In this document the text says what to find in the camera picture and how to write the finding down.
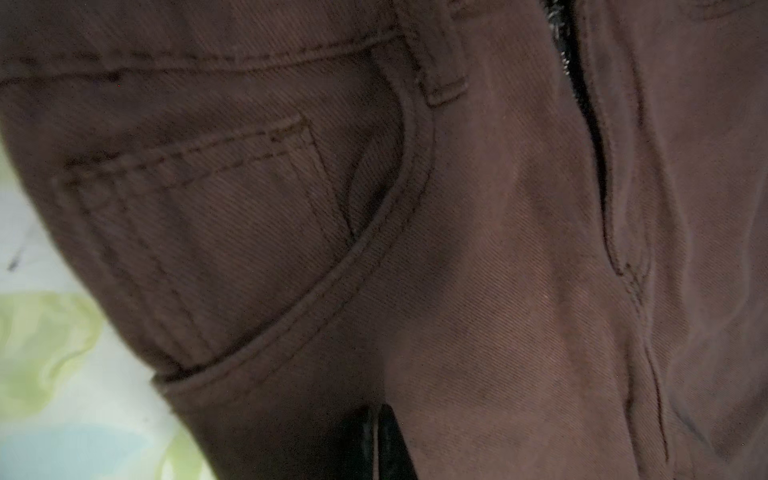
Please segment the brown trousers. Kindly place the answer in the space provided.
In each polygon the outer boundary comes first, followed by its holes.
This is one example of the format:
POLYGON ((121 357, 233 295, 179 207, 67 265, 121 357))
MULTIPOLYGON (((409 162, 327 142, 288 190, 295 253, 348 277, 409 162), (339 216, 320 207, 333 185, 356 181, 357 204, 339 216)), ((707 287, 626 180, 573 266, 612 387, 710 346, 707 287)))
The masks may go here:
POLYGON ((767 475, 763 1, 5 1, 1 131, 221 479, 767 475))

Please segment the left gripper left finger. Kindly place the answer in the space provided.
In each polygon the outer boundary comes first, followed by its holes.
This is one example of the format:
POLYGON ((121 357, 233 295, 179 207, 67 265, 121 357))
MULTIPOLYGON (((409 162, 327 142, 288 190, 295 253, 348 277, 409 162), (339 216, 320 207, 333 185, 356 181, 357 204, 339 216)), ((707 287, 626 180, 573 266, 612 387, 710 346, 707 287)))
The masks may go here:
POLYGON ((375 413, 370 406, 357 410, 344 429, 344 479, 372 480, 374 476, 375 413))

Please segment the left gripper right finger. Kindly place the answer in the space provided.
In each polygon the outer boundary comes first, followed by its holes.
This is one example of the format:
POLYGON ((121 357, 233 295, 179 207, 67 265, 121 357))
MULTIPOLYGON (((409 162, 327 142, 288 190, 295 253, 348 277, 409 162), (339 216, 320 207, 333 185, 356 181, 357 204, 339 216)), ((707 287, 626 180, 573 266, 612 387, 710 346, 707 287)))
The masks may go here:
POLYGON ((390 405, 383 404, 377 417, 377 466, 380 480, 417 480, 405 439, 390 405))

